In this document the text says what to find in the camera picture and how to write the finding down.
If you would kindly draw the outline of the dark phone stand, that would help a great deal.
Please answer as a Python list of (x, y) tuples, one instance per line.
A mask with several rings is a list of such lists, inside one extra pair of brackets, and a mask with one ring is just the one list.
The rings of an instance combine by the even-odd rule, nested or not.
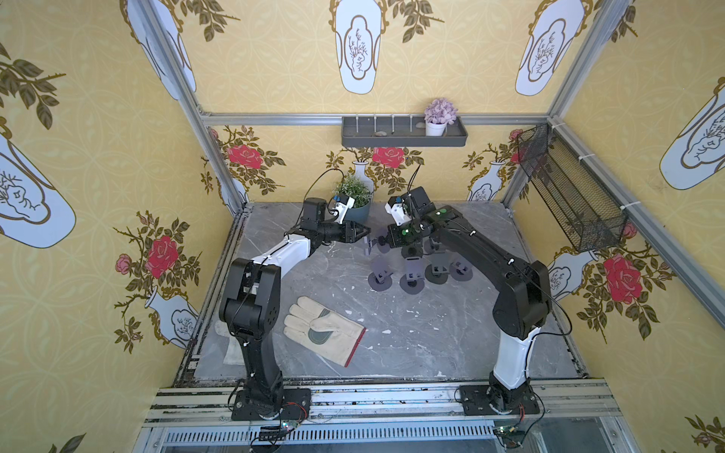
[(449, 257), (446, 252), (430, 255), (430, 263), (425, 269), (425, 279), (430, 283), (442, 285), (449, 279)]
[(404, 245), (404, 247), (401, 248), (401, 256), (406, 260), (411, 258), (422, 258), (424, 256), (423, 246), (420, 243)]

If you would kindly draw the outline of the grey phone stand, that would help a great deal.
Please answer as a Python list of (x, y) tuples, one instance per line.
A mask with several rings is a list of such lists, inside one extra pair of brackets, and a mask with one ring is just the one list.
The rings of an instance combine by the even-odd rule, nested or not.
[(456, 281), (470, 281), (473, 277), (473, 266), (462, 256), (456, 255), (450, 263), (449, 275)]
[(392, 284), (393, 270), (388, 260), (383, 256), (377, 256), (371, 262), (372, 272), (368, 276), (368, 284), (376, 292), (388, 290)]
[(385, 236), (366, 236), (364, 238), (364, 253), (366, 253), (366, 256), (370, 256), (374, 249), (377, 249), (381, 254), (386, 254), (391, 250), (391, 247)]
[(405, 259), (405, 273), (400, 287), (406, 294), (420, 294), (425, 287), (425, 262), (420, 257)]

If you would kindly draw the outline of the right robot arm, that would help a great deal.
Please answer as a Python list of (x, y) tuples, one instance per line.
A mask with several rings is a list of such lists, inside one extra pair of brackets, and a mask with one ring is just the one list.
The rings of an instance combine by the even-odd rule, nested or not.
[(391, 224), (381, 239), (398, 248), (428, 237), (472, 264), (498, 291), (492, 315), (500, 328), (500, 346), (489, 385), (503, 401), (514, 402), (531, 388), (532, 348), (552, 309), (547, 266), (507, 252), (451, 206), (432, 209), (400, 226)]

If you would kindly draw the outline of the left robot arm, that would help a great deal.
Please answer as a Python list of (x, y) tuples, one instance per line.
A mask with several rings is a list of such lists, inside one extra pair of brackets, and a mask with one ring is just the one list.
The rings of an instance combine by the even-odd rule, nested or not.
[(283, 411), (286, 392), (271, 331), (281, 314), (284, 275), (324, 243), (356, 243), (371, 232), (342, 213), (328, 219), (327, 211), (326, 200), (305, 199), (298, 223), (278, 245), (230, 266), (219, 318), (239, 343), (247, 370), (244, 385), (232, 393), (234, 421), (273, 420)]

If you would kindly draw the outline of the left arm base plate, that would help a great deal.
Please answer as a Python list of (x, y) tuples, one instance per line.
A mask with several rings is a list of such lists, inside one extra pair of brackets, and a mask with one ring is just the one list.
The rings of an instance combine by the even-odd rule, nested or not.
[(232, 421), (303, 421), (309, 417), (312, 391), (309, 388), (281, 388), (266, 396), (257, 389), (236, 394)]

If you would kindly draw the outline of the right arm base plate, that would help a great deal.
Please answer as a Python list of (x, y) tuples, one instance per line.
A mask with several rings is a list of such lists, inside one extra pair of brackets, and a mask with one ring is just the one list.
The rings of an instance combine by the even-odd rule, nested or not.
[(538, 398), (528, 383), (515, 389), (503, 384), (463, 385), (458, 388), (458, 400), (466, 416), (472, 415), (537, 415), (541, 413)]

